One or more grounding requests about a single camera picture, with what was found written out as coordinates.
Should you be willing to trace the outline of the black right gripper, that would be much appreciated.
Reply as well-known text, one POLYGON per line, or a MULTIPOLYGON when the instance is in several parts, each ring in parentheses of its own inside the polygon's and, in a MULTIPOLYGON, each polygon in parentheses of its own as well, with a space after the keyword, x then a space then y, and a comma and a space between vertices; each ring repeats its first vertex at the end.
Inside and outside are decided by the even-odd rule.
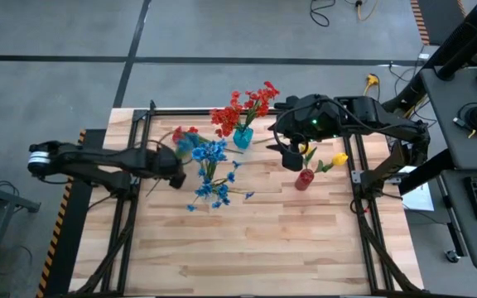
POLYGON ((275 108, 281 112, 268 131, 274 132, 277 144, 266 148, 279 151, 282 166, 290 171, 303 168, 306 151, 313 142, 342 134, 339 108, 326 96, 312 94, 301 99, 291 96, 285 103, 277 103, 275 108))

